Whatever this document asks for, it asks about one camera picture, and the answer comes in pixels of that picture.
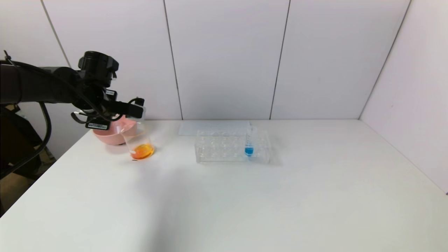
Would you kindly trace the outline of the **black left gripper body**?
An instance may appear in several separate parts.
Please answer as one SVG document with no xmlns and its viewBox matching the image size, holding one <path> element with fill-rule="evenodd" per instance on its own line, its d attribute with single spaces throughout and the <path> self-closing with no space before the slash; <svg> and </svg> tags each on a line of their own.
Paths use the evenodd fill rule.
<svg viewBox="0 0 448 252">
<path fill-rule="evenodd" d="M 116 102 L 118 93 L 115 90 L 106 89 L 100 96 L 100 103 L 97 105 L 98 109 L 102 110 L 102 113 L 108 119 L 101 117 L 95 110 L 85 110 L 86 117 L 86 128 L 108 130 L 112 124 L 112 120 L 117 118 L 116 113 L 110 112 L 108 105 L 111 102 Z"/>
</svg>

